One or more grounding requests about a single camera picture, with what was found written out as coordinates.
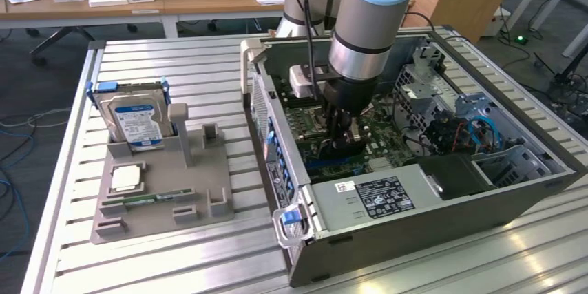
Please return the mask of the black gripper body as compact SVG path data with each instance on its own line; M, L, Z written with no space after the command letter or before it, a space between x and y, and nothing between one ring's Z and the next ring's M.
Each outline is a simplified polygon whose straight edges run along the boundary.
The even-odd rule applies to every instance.
M324 87L327 104L336 109L360 114L374 98L378 80L355 81L347 78L328 80Z

